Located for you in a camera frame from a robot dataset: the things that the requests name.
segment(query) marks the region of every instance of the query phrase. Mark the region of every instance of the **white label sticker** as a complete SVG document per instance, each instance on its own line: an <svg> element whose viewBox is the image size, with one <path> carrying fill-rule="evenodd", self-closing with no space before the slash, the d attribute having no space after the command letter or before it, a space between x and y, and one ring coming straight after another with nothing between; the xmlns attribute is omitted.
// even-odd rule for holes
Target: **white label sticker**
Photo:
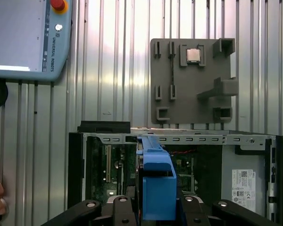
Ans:
<svg viewBox="0 0 283 226"><path fill-rule="evenodd" d="M252 169L232 170L232 201L256 211L256 173Z"/></svg>

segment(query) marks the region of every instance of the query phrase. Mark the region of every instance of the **green circuit board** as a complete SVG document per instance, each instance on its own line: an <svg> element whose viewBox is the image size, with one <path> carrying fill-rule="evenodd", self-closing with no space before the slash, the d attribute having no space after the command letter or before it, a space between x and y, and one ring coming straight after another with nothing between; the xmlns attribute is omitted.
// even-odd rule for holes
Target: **green circuit board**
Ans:
<svg viewBox="0 0 283 226"><path fill-rule="evenodd" d="M184 194L199 195L209 205L220 198L221 147L167 145L164 149L170 153ZM109 197L125 194L127 186L135 185L136 145L103 145L97 141L91 166L92 198L106 203Z"/></svg>

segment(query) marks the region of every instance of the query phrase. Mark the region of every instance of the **gray 3d-printed holder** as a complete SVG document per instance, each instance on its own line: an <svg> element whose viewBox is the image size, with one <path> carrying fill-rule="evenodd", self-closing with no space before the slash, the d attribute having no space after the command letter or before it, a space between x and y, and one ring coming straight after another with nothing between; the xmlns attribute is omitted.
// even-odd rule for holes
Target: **gray 3d-printed holder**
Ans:
<svg viewBox="0 0 283 226"><path fill-rule="evenodd" d="M153 123L213 123L232 119L234 39L153 39L150 43Z"/></svg>

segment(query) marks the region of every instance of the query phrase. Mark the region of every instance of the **barcode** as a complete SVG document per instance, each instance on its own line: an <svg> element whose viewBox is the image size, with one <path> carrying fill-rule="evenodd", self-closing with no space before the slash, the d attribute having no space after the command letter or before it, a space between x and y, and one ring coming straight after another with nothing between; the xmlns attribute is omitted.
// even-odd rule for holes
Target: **barcode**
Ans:
<svg viewBox="0 0 283 226"><path fill-rule="evenodd" d="M241 177L242 178L247 178L247 171L242 171L241 172Z"/></svg>

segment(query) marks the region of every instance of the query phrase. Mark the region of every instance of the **corrugated metal wall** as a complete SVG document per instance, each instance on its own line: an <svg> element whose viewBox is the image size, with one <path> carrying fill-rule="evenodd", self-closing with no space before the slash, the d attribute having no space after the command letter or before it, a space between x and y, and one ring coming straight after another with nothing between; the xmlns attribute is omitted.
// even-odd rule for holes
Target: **corrugated metal wall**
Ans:
<svg viewBox="0 0 283 226"><path fill-rule="evenodd" d="M0 108L5 226L38 226L66 207L67 134L81 120L150 122L152 38L236 38L239 79L229 124L283 135L283 2L279 0L74 0L72 47L55 84L8 83Z"/></svg>

